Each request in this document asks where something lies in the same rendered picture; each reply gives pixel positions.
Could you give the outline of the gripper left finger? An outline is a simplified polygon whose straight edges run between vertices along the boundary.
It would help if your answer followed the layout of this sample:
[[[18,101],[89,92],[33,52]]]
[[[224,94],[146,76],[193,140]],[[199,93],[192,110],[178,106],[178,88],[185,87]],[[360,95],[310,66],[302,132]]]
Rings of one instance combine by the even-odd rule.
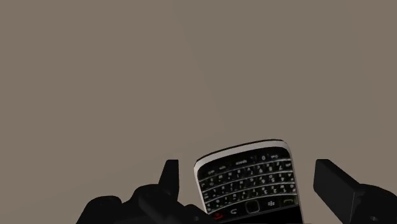
[[[179,161],[165,162],[157,184],[136,188],[125,202],[114,195],[89,201],[76,224],[214,224],[214,219],[193,204],[182,205]]]

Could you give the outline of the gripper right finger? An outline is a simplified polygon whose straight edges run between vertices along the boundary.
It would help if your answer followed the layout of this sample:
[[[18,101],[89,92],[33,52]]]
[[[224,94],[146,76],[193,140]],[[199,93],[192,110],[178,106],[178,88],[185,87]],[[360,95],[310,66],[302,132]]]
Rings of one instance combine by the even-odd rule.
[[[397,195],[357,182],[329,159],[317,159],[313,189],[342,224],[397,224]]]

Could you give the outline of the black keypad phone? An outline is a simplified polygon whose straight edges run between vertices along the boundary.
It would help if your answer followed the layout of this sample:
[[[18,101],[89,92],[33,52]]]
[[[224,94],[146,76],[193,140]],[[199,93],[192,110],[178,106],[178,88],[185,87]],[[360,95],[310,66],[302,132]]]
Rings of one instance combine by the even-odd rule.
[[[281,139],[208,153],[193,170],[204,211],[216,224],[303,224],[292,155]]]

